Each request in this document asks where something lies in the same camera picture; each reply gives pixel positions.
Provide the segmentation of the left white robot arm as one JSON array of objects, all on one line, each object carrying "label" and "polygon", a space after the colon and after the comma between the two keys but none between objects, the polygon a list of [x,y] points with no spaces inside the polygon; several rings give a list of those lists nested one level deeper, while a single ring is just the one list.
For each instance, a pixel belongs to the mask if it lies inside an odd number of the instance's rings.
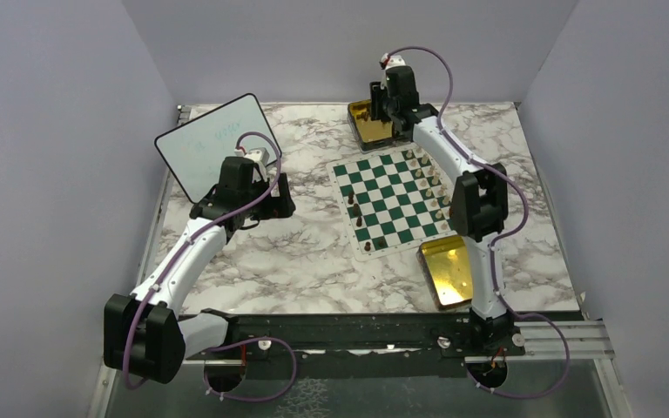
[{"label": "left white robot arm", "polygon": [[206,266],[248,219],[284,219],[294,210],[281,169],[269,174],[250,154],[225,158],[217,184],[192,209],[150,279],[105,303],[105,365],[134,389],[146,381],[170,382],[184,360],[206,349],[221,358],[234,354],[239,335],[225,317],[199,313],[182,320],[179,310]]}]

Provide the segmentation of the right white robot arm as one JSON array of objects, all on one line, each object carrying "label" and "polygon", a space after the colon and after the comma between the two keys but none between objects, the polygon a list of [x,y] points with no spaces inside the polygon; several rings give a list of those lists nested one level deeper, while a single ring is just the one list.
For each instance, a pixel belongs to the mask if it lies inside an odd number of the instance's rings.
[{"label": "right white robot arm", "polygon": [[391,122],[395,135],[426,151],[453,182],[449,218],[467,248],[474,286],[468,343],[475,352],[489,354],[514,328],[497,257],[497,240],[509,215],[507,172],[502,164],[490,165],[472,154],[443,125],[439,111],[421,102],[410,66],[394,57],[382,68],[382,81],[370,85],[371,118]]}]

